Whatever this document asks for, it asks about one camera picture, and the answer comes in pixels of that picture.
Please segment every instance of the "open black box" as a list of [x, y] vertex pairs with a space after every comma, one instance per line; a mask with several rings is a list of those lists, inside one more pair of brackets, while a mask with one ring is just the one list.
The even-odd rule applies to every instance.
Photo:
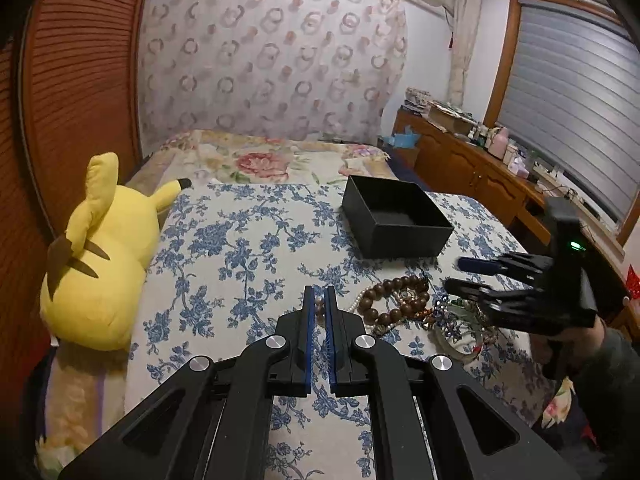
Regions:
[[365, 258], [438, 256], [453, 231], [413, 182], [351, 175], [342, 208]]

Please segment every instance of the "bed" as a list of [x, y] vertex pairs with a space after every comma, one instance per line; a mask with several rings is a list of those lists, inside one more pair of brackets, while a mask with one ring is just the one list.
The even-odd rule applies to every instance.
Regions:
[[[441, 280], [460, 274], [453, 266], [458, 256], [522, 250], [475, 200], [431, 194], [454, 226], [437, 261], [361, 259], [340, 213], [341, 194], [350, 174], [395, 178], [387, 159], [372, 146], [210, 130], [184, 133], [153, 154], [128, 186], [149, 194], [187, 176], [193, 188], [164, 221], [130, 351], [105, 354], [62, 343], [52, 360], [37, 446], [41, 471], [53, 478], [190, 356], [232, 357], [272, 332], [280, 314], [299, 307], [304, 285], [333, 284], [338, 305], [347, 308], [367, 283], [415, 272], [429, 277], [435, 299]], [[268, 210], [256, 213], [266, 203]], [[385, 337], [404, 354], [437, 352], [415, 323]], [[320, 471], [345, 479], [374, 474], [366, 399], [328, 393], [323, 340], [317, 328], [312, 395], [274, 399], [266, 478], [297, 478], [296, 470], [308, 478]], [[503, 333], [466, 368], [529, 424], [553, 394], [524, 334]], [[327, 431], [341, 438], [320, 438]]]

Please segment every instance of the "window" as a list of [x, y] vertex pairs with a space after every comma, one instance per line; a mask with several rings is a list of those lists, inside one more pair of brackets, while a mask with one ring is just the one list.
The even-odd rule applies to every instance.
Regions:
[[497, 121], [624, 219], [640, 182], [640, 55], [585, 10], [518, 0], [520, 27]]

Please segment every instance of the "yellow plush toy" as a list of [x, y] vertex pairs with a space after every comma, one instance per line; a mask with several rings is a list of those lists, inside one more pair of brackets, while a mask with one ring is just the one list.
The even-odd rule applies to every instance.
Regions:
[[92, 157], [86, 198], [50, 245], [40, 290], [40, 315], [53, 335], [103, 351], [128, 348], [160, 238], [158, 213], [191, 185], [174, 180], [145, 196], [117, 182], [117, 155]]

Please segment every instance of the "pikachu tail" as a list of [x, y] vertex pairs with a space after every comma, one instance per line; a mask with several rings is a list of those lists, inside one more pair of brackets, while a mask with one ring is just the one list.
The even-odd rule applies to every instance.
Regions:
[[75, 256], [84, 248], [87, 231], [104, 216], [113, 202], [118, 185], [118, 156], [103, 153], [92, 156], [86, 168], [85, 199], [76, 207], [66, 225], [66, 238]]
[[178, 180], [172, 180], [164, 184], [164, 186], [150, 197], [156, 206], [156, 211], [161, 213], [169, 208], [178, 196], [178, 193], [187, 187], [191, 187], [191, 180], [188, 178], [179, 178]]

